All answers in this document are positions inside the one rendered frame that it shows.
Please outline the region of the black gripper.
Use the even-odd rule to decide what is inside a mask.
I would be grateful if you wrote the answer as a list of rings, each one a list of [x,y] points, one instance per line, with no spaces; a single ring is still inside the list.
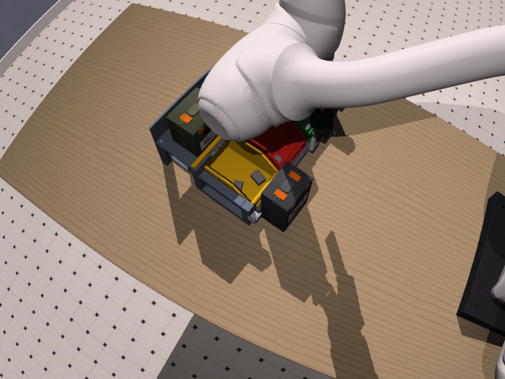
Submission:
[[[314,131],[309,148],[311,151],[319,144],[322,136],[327,138],[333,130],[334,108],[321,108],[321,110],[322,114],[320,109],[315,109],[309,116]]]

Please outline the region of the green open bin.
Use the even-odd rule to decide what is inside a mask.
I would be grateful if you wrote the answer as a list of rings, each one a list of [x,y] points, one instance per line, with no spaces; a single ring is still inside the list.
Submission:
[[[307,138],[307,143],[309,143],[312,140],[312,133],[313,133],[313,128],[312,128],[312,123],[310,121],[309,116],[301,121],[293,121],[295,125],[299,128],[299,130],[305,135]],[[303,122],[307,122],[310,125],[310,130],[307,131],[305,127],[302,125]]]

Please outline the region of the yellow flat bar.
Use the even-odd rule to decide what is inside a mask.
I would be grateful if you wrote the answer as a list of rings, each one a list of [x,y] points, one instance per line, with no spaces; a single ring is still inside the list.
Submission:
[[[202,154],[195,160],[195,162],[191,165],[191,167],[195,170],[195,168],[200,164],[200,162],[208,155],[208,153],[222,140],[220,136],[217,136],[213,142],[202,152]]]

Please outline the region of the yellow open bin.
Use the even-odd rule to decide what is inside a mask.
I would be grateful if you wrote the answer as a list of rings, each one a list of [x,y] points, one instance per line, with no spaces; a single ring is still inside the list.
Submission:
[[[271,161],[246,141],[226,141],[205,164],[204,170],[254,204],[254,210],[261,202],[261,193],[278,173]],[[266,178],[260,186],[250,175],[255,170]],[[233,185],[234,180],[243,182],[241,192]]]

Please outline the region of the red bin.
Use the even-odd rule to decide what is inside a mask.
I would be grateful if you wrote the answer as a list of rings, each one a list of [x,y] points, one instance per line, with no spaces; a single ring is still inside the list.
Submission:
[[[300,155],[304,147],[305,135],[291,121],[279,125],[277,129],[271,126],[265,133],[246,142],[259,149],[280,171],[287,161],[293,163]],[[281,165],[274,155],[282,157]]]

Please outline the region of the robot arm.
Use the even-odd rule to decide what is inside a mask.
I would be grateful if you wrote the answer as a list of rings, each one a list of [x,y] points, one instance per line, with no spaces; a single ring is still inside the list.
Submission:
[[[201,118],[221,138],[242,142],[317,108],[364,107],[505,76],[505,25],[333,62],[345,21],[345,0],[279,0],[205,78]]]

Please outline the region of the dark grey bin shelf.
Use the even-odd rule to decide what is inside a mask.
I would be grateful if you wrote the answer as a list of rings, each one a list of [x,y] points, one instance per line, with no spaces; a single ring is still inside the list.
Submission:
[[[226,210],[235,215],[244,223],[250,225],[256,223],[261,217],[261,202],[254,210],[254,204],[247,201],[244,197],[233,191],[230,187],[220,182],[217,178],[204,170],[205,164],[213,157],[214,154],[226,143],[227,140],[222,139],[200,162],[195,168],[191,165],[198,158],[183,148],[177,142],[173,141],[169,126],[166,121],[166,116],[195,88],[202,86],[205,77],[211,71],[213,66],[204,73],[197,81],[195,81],[182,95],[180,95],[149,127],[151,135],[155,142],[155,146],[159,152],[159,156],[163,163],[167,166],[173,160],[189,173],[193,174],[194,182],[197,189],[205,193],[212,200],[223,206]],[[170,154],[169,154],[170,153]],[[211,187],[211,188],[210,188]],[[235,206],[236,205],[236,206]],[[259,214],[260,213],[260,214]],[[251,222],[250,222],[251,221]]]

